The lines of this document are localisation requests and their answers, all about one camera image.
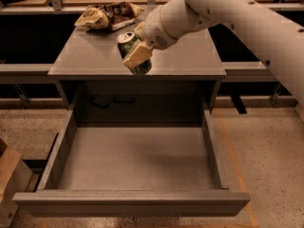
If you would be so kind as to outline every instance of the cardboard box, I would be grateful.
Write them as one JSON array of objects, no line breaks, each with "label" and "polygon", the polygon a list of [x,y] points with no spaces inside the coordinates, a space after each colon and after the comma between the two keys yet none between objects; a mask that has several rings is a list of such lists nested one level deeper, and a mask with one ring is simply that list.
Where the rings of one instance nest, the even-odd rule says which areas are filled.
[{"label": "cardboard box", "polygon": [[0,227],[10,227],[18,209],[12,197],[16,192],[26,191],[32,176],[21,157],[20,153],[6,147],[0,158]]}]

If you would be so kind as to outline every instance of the workbench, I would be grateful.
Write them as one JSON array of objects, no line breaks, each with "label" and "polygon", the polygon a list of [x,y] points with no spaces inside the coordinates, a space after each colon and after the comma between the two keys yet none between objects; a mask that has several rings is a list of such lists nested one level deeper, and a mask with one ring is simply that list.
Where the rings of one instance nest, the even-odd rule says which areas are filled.
[{"label": "workbench", "polygon": [[[140,23],[155,6],[143,6]],[[208,30],[155,51],[152,69],[123,66],[116,32],[76,28],[48,73],[68,105],[34,193],[34,216],[235,216],[211,112],[226,73]]]}]

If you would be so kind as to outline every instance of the gray countertop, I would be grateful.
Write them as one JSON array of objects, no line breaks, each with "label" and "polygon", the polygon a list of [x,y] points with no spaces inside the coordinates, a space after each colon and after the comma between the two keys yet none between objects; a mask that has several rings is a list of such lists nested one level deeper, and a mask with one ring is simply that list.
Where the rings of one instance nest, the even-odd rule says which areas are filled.
[{"label": "gray countertop", "polygon": [[[144,12],[135,24],[115,32],[76,28],[49,75],[132,76],[129,69],[123,65],[116,38],[120,33],[132,31],[156,6],[142,7]],[[166,50],[154,50],[151,61],[152,69],[147,75],[225,75],[208,29],[187,34]]]}]

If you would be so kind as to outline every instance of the drawer bottom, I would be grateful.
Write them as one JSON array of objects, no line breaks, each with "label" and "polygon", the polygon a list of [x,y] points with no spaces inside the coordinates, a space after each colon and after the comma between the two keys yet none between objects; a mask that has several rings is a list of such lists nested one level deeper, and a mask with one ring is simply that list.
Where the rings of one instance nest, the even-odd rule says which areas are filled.
[{"label": "drawer bottom", "polygon": [[200,127],[78,127],[58,188],[214,187]]}]

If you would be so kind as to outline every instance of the speckled floor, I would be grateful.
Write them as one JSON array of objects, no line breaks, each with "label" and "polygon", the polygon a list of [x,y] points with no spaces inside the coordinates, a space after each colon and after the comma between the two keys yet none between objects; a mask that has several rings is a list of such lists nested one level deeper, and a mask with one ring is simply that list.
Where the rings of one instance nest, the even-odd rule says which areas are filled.
[{"label": "speckled floor", "polygon": [[[66,111],[40,104],[22,109],[0,103],[0,138],[24,159],[44,159]],[[34,218],[19,209],[11,227],[147,227],[202,224],[250,224],[304,228],[304,123],[293,108],[216,108],[214,129],[232,190],[241,190],[237,165],[251,195],[253,211],[235,218]]]}]

